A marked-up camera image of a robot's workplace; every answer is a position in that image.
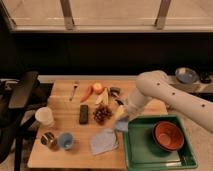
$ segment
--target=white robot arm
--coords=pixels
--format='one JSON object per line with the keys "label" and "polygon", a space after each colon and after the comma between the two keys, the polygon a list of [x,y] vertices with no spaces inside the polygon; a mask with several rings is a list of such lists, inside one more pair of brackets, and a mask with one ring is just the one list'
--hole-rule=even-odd
{"label": "white robot arm", "polygon": [[137,77],[136,88],[124,102],[123,117],[143,110],[150,97],[166,102],[213,133],[213,103],[170,86],[163,71],[145,72]]}

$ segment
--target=office chair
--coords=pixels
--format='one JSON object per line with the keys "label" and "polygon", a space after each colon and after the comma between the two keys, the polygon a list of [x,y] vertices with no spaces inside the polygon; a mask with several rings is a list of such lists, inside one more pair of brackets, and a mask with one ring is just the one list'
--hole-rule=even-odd
{"label": "office chair", "polygon": [[[25,123],[22,119],[28,110],[35,110],[46,106],[46,95],[39,88],[38,72],[26,72],[14,85],[11,91],[0,94],[0,163],[10,153],[15,140],[14,170],[19,171],[23,139],[35,137],[36,131],[28,128],[34,123],[35,116],[31,116]],[[37,96],[36,104],[31,104],[32,96]]]}

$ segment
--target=gray floor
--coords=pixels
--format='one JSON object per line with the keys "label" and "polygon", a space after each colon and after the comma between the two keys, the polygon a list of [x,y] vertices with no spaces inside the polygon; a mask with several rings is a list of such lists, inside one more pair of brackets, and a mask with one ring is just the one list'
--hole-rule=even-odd
{"label": "gray floor", "polygon": [[[21,26],[64,25],[59,0],[3,0],[10,16]],[[154,25],[160,0],[72,0],[75,25]],[[173,0],[166,23],[173,26],[213,25],[213,2]]]}

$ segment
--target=brown bowl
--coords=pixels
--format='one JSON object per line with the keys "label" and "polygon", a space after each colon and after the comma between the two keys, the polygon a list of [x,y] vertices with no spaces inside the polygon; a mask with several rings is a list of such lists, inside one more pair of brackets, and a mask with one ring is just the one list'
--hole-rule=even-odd
{"label": "brown bowl", "polygon": [[160,121],[153,129],[155,142],[164,150],[176,151],[182,148],[184,136],[179,127],[168,121]]}

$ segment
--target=green tray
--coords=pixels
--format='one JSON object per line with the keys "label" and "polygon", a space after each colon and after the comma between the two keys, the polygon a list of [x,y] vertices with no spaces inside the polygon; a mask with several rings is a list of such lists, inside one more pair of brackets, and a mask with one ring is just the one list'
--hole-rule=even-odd
{"label": "green tray", "polygon": [[[153,140],[152,129],[163,120],[181,128],[185,142],[179,151],[162,150]],[[123,133],[123,140],[129,171],[192,169],[198,166],[183,125],[176,115],[141,116],[131,121],[128,128],[129,131]]]}

